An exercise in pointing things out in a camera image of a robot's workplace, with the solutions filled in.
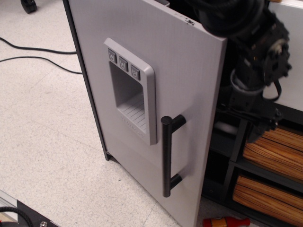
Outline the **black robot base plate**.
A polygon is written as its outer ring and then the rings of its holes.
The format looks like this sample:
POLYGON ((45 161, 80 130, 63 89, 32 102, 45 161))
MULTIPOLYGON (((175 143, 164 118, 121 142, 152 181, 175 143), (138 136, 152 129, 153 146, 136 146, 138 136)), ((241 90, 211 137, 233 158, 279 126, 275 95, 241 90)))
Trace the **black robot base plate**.
POLYGON ((56 223, 17 200, 17 208, 22 210, 31 220, 34 227, 58 227, 56 223))

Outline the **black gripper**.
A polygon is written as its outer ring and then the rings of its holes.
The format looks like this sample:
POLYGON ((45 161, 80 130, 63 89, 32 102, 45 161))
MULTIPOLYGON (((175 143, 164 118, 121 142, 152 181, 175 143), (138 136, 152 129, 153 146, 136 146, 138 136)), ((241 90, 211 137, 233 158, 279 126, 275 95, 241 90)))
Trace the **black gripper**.
POLYGON ((219 111, 247 120, 247 143, 258 140, 266 131, 275 129, 282 120, 282 113, 262 94, 249 96, 231 85, 219 90, 219 111))

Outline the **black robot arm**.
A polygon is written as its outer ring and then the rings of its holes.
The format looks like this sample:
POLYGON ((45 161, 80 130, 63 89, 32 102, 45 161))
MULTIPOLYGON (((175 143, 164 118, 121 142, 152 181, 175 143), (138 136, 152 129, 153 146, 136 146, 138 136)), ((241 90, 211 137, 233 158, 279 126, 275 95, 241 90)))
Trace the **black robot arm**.
POLYGON ((250 122, 247 142, 253 143, 266 131, 274 130, 282 119, 274 107, 274 98, 265 98, 264 89, 282 88, 280 78, 287 77, 289 33, 264 0, 191 0, 204 29, 228 39, 235 63, 226 62, 217 111, 250 122))

